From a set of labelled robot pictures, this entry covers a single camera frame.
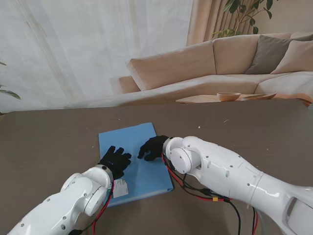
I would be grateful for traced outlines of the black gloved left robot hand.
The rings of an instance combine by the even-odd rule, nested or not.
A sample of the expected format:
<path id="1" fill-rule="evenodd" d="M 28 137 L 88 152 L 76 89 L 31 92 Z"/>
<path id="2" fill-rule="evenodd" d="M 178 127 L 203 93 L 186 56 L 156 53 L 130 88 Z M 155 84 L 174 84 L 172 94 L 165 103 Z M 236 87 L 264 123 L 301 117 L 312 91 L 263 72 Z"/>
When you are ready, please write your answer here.
<path id="1" fill-rule="evenodd" d="M 124 170 L 131 164 L 130 153 L 124 153 L 123 148 L 115 149 L 111 146 L 98 164 L 104 165 L 112 172 L 114 180 L 120 179 L 124 175 Z"/>

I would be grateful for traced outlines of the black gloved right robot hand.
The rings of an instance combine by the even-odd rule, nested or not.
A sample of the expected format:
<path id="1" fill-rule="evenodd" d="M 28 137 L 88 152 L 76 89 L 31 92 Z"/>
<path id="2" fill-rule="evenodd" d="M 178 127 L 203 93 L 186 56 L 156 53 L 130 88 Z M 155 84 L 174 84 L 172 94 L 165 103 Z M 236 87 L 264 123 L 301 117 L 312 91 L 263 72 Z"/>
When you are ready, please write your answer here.
<path id="1" fill-rule="evenodd" d="M 149 138 L 140 148 L 138 159 L 144 159 L 145 161 L 154 161 L 156 158 L 161 157 L 163 152 L 163 145 L 169 139 L 169 137 L 155 136 Z"/>

